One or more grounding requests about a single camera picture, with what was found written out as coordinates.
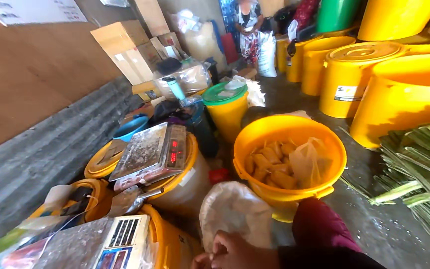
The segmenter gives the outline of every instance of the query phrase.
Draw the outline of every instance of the bucket lid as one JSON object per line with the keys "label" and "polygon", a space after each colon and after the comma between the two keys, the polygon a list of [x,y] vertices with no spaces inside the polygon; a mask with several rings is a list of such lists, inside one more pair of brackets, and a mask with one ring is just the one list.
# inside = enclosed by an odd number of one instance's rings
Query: bucket lid
{"label": "bucket lid", "polygon": [[202,94],[204,104],[212,106],[227,104],[242,97],[248,90],[246,84],[238,89],[225,89],[226,84],[228,84],[228,82],[218,83],[208,88],[208,90]]}
{"label": "bucket lid", "polygon": [[404,46],[394,42],[364,42],[340,47],[328,55],[334,61],[362,62],[381,60],[404,51]]}

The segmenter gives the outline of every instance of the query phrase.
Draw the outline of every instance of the corrugated metal sheet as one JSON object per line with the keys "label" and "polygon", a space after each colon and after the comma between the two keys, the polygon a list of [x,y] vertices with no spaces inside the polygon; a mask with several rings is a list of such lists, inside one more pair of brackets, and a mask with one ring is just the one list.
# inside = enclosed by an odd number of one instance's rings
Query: corrugated metal sheet
{"label": "corrugated metal sheet", "polygon": [[52,186],[80,175],[140,102],[120,77],[0,145],[0,237],[41,205]]}

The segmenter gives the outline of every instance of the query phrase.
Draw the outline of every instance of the wooden board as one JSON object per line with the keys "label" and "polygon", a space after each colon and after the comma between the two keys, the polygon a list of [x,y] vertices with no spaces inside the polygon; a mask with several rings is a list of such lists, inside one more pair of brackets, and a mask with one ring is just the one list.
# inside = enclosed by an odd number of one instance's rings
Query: wooden board
{"label": "wooden board", "polygon": [[95,28],[0,24],[0,144],[121,76]]}

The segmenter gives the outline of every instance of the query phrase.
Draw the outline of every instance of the blue bowl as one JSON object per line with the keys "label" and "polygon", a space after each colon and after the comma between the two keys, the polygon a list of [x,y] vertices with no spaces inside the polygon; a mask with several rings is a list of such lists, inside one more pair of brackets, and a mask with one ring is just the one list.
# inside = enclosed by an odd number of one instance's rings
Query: blue bowl
{"label": "blue bowl", "polygon": [[148,127],[149,118],[146,116],[138,117],[128,123],[122,125],[114,134],[114,139],[121,139],[122,141],[129,142],[135,133],[143,131]]}

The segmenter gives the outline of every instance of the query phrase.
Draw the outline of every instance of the green bucket lid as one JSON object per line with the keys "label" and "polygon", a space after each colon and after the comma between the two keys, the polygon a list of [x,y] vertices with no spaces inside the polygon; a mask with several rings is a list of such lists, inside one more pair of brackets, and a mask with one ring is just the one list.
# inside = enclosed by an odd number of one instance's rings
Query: green bucket lid
{"label": "green bucket lid", "polygon": [[225,89],[226,84],[228,84],[228,82],[218,83],[208,88],[206,92],[202,94],[204,104],[211,106],[227,104],[242,97],[248,90],[246,84],[238,89]]}

